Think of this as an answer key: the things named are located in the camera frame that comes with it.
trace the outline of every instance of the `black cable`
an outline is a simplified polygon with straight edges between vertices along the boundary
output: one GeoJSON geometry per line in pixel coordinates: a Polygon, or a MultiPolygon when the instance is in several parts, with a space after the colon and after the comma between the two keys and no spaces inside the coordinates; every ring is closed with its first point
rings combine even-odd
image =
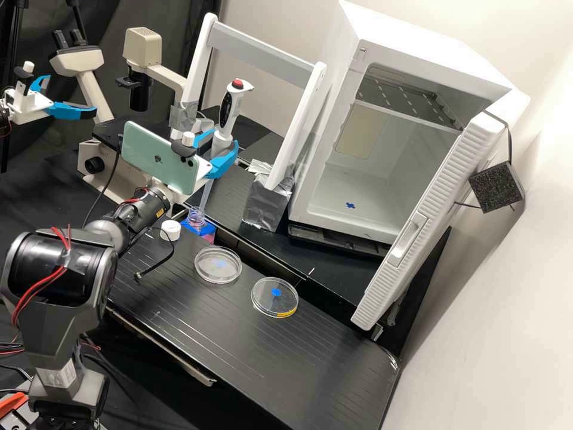
{"type": "Polygon", "coordinates": [[[134,404],[138,416],[140,413],[140,409],[139,409],[139,405],[137,404],[137,402],[135,401],[135,399],[133,398],[133,396],[130,394],[130,392],[127,390],[127,388],[119,381],[119,378],[116,376],[116,374],[114,373],[114,371],[112,370],[112,367],[115,366],[108,366],[107,363],[108,361],[105,359],[101,359],[100,357],[96,357],[95,355],[91,355],[91,354],[83,354],[82,355],[84,358],[87,358],[90,361],[93,361],[94,363],[96,363],[98,366],[100,366],[103,370],[105,370],[108,375],[115,381],[115,383],[118,385],[118,387],[121,389],[121,391],[124,392],[124,394],[126,395],[126,397],[128,399],[131,400],[131,402],[134,404]]]}
{"type": "MultiPolygon", "coordinates": [[[[93,346],[94,348],[96,347],[96,344],[94,343],[93,340],[91,340],[91,338],[88,336],[87,333],[82,333],[82,337],[85,339],[86,342],[88,342],[91,346],[93,346]]],[[[97,354],[97,356],[99,357],[100,360],[102,360],[102,362],[104,362],[105,364],[107,364],[107,366],[109,368],[111,368],[116,374],[120,375],[122,378],[126,379],[126,380],[131,380],[131,378],[129,376],[127,376],[125,373],[123,373],[120,369],[118,369],[117,367],[115,367],[102,353],[100,350],[95,349],[95,353],[97,354]]]]}
{"type": "Polygon", "coordinates": [[[109,178],[107,179],[106,184],[103,186],[103,188],[101,189],[100,193],[98,194],[98,196],[95,198],[94,204],[91,206],[90,210],[88,210],[88,213],[85,215],[84,218],[84,222],[82,223],[82,228],[85,227],[85,225],[88,223],[88,219],[90,219],[90,215],[91,213],[94,211],[97,203],[99,202],[101,196],[103,196],[103,194],[105,193],[105,191],[107,190],[107,187],[109,187],[109,184],[111,183],[112,179],[113,179],[113,174],[115,173],[116,168],[118,167],[118,162],[119,162],[119,154],[121,153],[121,147],[123,145],[123,139],[119,139],[119,146],[117,148],[117,151],[115,153],[115,160],[113,162],[113,167],[112,167],[112,172],[109,175],[109,178]]]}
{"type": "Polygon", "coordinates": [[[468,203],[454,202],[454,204],[458,204],[458,205],[460,205],[460,206],[471,207],[471,208],[474,208],[474,209],[481,209],[479,206],[470,205],[470,204],[468,204],[468,203]]]}
{"type": "Polygon", "coordinates": [[[502,123],[505,126],[505,128],[507,129],[507,160],[508,160],[509,164],[511,164],[512,159],[513,159],[513,139],[512,139],[512,132],[511,132],[511,130],[509,130],[509,124],[506,121],[504,121],[503,119],[501,119],[499,116],[494,115],[493,113],[488,112],[485,109],[483,110],[483,112],[486,115],[489,115],[493,119],[502,123]]]}
{"type": "Polygon", "coordinates": [[[173,241],[171,240],[171,238],[169,237],[169,235],[167,234],[167,232],[165,230],[163,230],[160,227],[151,227],[151,230],[159,230],[159,231],[162,231],[163,233],[165,233],[165,236],[167,236],[167,239],[169,240],[169,243],[171,244],[171,252],[166,257],[162,258],[160,261],[155,263],[153,266],[148,267],[147,269],[145,269],[141,272],[134,273],[133,277],[135,278],[136,281],[139,281],[141,278],[143,278],[149,272],[157,269],[159,266],[161,266],[163,263],[165,263],[167,260],[169,260],[171,257],[173,257],[173,254],[175,253],[175,245],[173,244],[173,241]]]}
{"type": "Polygon", "coordinates": [[[8,364],[0,364],[0,367],[7,368],[7,369],[11,369],[11,370],[15,370],[16,372],[20,373],[25,379],[27,379],[27,380],[30,381],[30,382],[31,382],[32,379],[33,379],[33,378],[30,376],[30,374],[29,374],[26,370],[22,369],[21,367],[10,366],[10,365],[8,365],[8,364]]]}
{"type": "Polygon", "coordinates": [[[28,394],[28,390],[26,388],[1,388],[0,394],[16,394],[22,392],[24,394],[28,394]]]}
{"type": "Polygon", "coordinates": [[[76,18],[76,23],[78,24],[78,30],[82,33],[82,37],[87,42],[88,37],[85,33],[84,21],[82,20],[82,16],[79,13],[79,6],[72,6],[73,15],[76,18]]]}

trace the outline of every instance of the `black platform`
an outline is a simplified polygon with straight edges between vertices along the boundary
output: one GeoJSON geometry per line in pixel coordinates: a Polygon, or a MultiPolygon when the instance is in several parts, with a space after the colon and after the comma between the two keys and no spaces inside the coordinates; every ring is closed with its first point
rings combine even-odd
{"type": "Polygon", "coordinates": [[[137,284],[133,273],[169,252],[144,237],[120,261],[110,306],[293,429],[378,429],[398,376],[392,356],[304,300],[289,318],[263,315],[250,297],[262,274],[246,264],[234,283],[204,281],[193,259],[207,245],[184,230],[175,256],[137,284]]]}

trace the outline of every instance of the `petri dish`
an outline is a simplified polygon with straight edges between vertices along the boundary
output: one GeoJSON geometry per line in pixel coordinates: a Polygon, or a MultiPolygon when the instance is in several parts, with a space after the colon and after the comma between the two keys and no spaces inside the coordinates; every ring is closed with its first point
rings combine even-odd
{"type": "Polygon", "coordinates": [[[252,304],[258,311],[273,318],[290,317],[298,307],[298,293],[280,278],[263,278],[251,290],[252,304]]]}
{"type": "Polygon", "coordinates": [[[201,278],[213,284],[234,281],[241,274],[242,267],[237,254],[219,246],[203,248],[195,256],[195,270],[201,278]]]}

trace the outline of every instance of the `white arm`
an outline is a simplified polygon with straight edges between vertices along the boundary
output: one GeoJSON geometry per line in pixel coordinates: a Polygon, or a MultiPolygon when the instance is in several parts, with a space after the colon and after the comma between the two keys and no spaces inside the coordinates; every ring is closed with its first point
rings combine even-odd
{"type": "Polygon", "coordinates": [[[113,119],[112,110],[109,108],[107,100],[101,92],[94,73],[92,71],[80,72],[76,75],[76,78],[78,79],[79,87],[82,90],[86,103],[97,107],[94,122],[98,124],[113,119]]]}
{"type": "Polygon", "coordinates": [[[286,132],[286,136],[282,142],[281,149],[276,156],[275,163],[273,164],[273,169],[270,171],[270,176],[264,185],[266,189],[275,189],[275,187],[281,183],[285,177],[285,172],[287,171],[288,164],[292,159],[292,152],[294,151],[300,138],[300,132],[304,123],[309,119],[312,120],[312,123],[316,121],[316,118],[308,118],[307,116],[309,114],[309,109],[312,104],[313,97],[315,94],[317,94],[317,90],[321,86],[325,72],[326,64],[322,62],[315,64],[315,67],[310,75],[310,79],[306,85],[306,88],[304,89],[303,96],[298,103],[297,110],[294,112],[291,125],[286,132]]]}

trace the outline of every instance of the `red wire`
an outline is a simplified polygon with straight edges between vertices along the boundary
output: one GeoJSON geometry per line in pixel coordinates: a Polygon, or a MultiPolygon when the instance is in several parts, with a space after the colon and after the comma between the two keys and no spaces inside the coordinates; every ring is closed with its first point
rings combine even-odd
{"type": "Polygon", "coordinates": [[[19,354],[20,352],[24,352],[24,349],[15,349],[13,351],[6,351],[6,352],[0,352],[0,355],[8,355],[8,354],[19,354]]]}
{"type": "MultiPolygon", "coordinates": [[[[67,225],[67,237],[68,239],[66,240],[65,236],[62,234],[62,232],[57,229],[56,227],[51,227],[52,231],[61,239],[61,241],[64,244],[64,248],[66,249],[66,251],[69,251],[72,247],[72,243],[71,243],[71,227],[70,224],[67,225]]],[[[24,294],[22,294],[22,297],[20,298],[20,300],[18,301],[18,304],[16,304],[16,308],[14,309],[14,313],[12,314],[12,324],[13,325],[17,325],[18,322],[18,316],[20,315],[20,313],[22,312],[22,310],[28,305],[28,303],[30,303],[30,301],[40,292],[42,291],[44,288],[48,287],[49,285],[51,285],[55,280],[57,280],[58,278],[60,278],[64,273],[66,273],[67,269],[63,266],[60,266],[55,272],[53,272],[51,275],[45,277],[44,279],[40,279],[38,282],[36,282],[33,286],[31,286],[30,288],[28,288],[26,290],[26,292],[24,294]]]]}
{"type": "Polygon", "coordinates": [[[26,303],[24,303],[24,304],[22,305],[22,307],[21,307],[21,309],[20,309],[20,311],[19,311],[19,314],[20,314],[20,312],[28,305],[28,303],[30,303],[30,300],[32,300],[32,299],[36,296],[36,294],[38,294],[40,291],[44,290],[45,288],[49,287],[51,284],[53,284],[53,283],[56,282],[59,278],[61,278],[61,277],[64,275],[64,273],[67,272],[67,269],[64,268],[64,267],[60,267],[60,269],[63,269],[63,270],[62,270],[62,272],[61,272],[57,277],[55,277],[54,279],[52,279],[52,280],[51,280],[50,282],[48,282],[47,284],[42,285],[40,288],[38,288],[36,291],[34,291],[34,292],[30,295],[30,297],[28,297],[26,303]]]}
{"type": "Polygon", "coordinates": [[[59,229],[57,229],[56,227],[52,227],[51,229],[54,233],[56,233],[58,235],[58,237],[61,239],[61,241],[64,242],[64,247],[66,248],[66,251],[69,251],[70,250],[70,244],[68,243],[68,241],[66,241],[66,238],[61,233],[61,231],[59,229]]]}
{"type": "Polygon", "coordinates": [[[12,133],[12,123],[11,123],[10,121],[8,121],[8,124],[10,125],[10,129],[8,130],[8,133],[3,134],[2,136],[0,136],[0,138],[1,138],[1,137],[6,137],[6,136],[8,136],[10,133],[12,133]]]}
{"type": "Polygon", "coordinates": [[[30,294],[32,291],[34,291],[34,289],[38,288],[39,286],[41,286],[42,284],[44,284],[45,282],[48,281],[55,281],[57,278],[59,278],[61,275],[63,275],[66,271],[65,267],[60,266],[55,272],[53,272],[51,275],[46,276],[44,279],[40,279],[38,282],[36,282],[33,286],[31,286],[30,288],[27,289],[27,291],[22,294],[22,297],[20,298],[20,300],[18,301],[18,304],[16,304],[16,308],[14,310],[14,313],[12,314],[12,324],[16,325],[16,321],[18,319],[18,315],[20,314],[21,310],[26,306],[22,306],[22,304],[24,303],[24,301],[27,299],[28,294],[30,294]]]}
{"type": "Polygon", "coordinates": [[[88,342],[80,342],[80,344],[85,345],[85,346],[89,346],[90,348],[95,349],[96,351],[101,351],[101,346],[97,346],[97,345],[92,345],[88,342]]]}

